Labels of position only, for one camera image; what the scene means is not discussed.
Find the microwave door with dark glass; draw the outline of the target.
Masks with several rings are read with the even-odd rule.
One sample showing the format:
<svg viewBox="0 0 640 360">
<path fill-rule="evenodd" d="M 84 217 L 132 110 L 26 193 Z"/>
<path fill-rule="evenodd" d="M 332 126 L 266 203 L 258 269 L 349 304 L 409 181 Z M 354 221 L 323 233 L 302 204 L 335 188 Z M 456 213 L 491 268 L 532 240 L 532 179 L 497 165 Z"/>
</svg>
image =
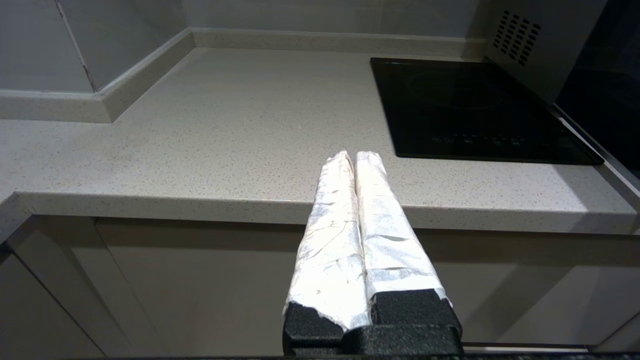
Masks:
<svg viewBox="0 0 640 360">
<path fill-rule="evenodd" d="M 558 107 L 640 198 L 640 0 L 608 0 Z"/>
</svg>

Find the grey cabinet door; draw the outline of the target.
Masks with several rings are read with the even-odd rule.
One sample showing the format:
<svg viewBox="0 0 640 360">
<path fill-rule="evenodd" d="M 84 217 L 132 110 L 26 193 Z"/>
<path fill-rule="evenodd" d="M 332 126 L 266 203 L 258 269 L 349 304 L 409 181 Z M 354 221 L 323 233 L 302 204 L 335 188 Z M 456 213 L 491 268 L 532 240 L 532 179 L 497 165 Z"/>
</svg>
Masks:
<svg viewBox="0 0 640 360">
<path fill-rule="evenodd" d="M 169 355 L 282 355 L 303 225 L 101 218 L 96 228 Z"/>
<path fill-rule="evenodd" d="M 640 235 L 415 233 L 464 343 L 599 346 L 640 314 Z"/>
</svg>

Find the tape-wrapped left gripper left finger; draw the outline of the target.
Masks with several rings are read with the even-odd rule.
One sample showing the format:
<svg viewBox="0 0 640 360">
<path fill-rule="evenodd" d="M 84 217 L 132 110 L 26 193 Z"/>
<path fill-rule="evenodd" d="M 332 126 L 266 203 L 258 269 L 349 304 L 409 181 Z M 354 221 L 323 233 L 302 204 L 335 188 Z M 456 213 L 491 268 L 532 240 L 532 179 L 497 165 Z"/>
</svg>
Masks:
<svg viewBox="0 0 640 360">
<path fill-rule="evenodd" d="M 321 168 L 282 315 L 285 352 L 337 352 L 345 334 L 371 325 L 355 171 L 345 150 Z"/>
</svg>

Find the black induction cooktop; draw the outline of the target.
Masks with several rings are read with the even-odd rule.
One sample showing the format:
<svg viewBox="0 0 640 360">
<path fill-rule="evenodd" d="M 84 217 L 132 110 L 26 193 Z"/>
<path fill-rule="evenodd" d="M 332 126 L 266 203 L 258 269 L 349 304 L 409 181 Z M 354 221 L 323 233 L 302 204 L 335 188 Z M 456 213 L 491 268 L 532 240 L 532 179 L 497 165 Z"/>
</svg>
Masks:
<svg viewBox="0 0 640 360">
<path fill-rule="evenodd" d="M 400 158 L 601 166 L 532 91 L 490 62 L 370 59 Z"/>
</svg>

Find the grey angled cabinet panel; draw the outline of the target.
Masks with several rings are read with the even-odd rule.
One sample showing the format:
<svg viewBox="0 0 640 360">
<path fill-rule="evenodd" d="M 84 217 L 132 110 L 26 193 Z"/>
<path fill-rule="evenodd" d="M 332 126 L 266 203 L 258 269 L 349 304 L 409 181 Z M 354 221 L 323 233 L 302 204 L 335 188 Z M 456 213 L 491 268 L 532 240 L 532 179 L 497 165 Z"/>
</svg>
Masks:
<svg viewBox="0 0 640 360">
<path fill-rule="evenodd" d="M 81 357 L 162 357 L 169 349 L 101 237 L 96 219 L 32 215 L 4 240 L 74 332 Z"/>
</svg>

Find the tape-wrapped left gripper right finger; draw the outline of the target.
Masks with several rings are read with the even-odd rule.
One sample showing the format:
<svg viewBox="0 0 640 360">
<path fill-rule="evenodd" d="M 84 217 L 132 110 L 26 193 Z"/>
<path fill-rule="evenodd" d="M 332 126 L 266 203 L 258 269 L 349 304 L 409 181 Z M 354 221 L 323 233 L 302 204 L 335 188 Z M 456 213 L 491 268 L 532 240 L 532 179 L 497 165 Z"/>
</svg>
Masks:
<svg viewBox="0 0 640 360">
<path fill-rule="evenodd" d="M 371 324 L 354 331 L 354 350 L 462 351 L 461 323 L 391 189 L 381 156 L 359 152 L 356 177 Z"/>
</svg>

